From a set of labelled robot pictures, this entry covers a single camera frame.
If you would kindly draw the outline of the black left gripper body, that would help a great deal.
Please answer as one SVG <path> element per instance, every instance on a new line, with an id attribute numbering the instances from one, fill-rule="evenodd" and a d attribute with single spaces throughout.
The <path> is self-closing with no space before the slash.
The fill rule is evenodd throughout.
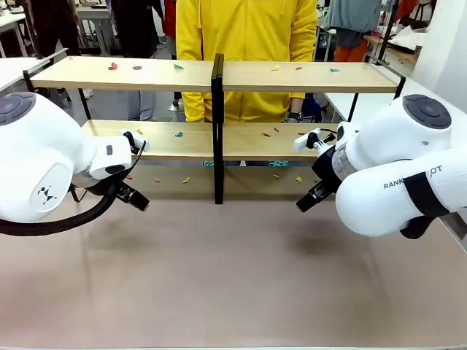
<path id="1" fill-rule="evenodd" d="M 79 198 L 77 195 L 77 189 L 80 188 L 97 196 L 105 196 L 115 189 L 118 190 L 123 179 L 123 175 L 114 174 L 106 179 L 97 180 L 89 173 L 82 171 L 72 177 L 71 194 L 74 200 L 82 200 L 84 196 Z"/>

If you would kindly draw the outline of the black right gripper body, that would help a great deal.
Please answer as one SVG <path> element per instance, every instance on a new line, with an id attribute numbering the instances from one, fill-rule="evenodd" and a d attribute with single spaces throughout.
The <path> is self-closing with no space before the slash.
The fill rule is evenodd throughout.
<path id="1" fill-rule="evenodd" d="M 315 194 L 336 193 L 342 183 L 333 169 L 332 157 L 334 153 L 335 146 L 332 146 L 319 155 L 312 166 L 312 170 L 320 178 L 320 181 L 312 188 L 312 192 Z"/>

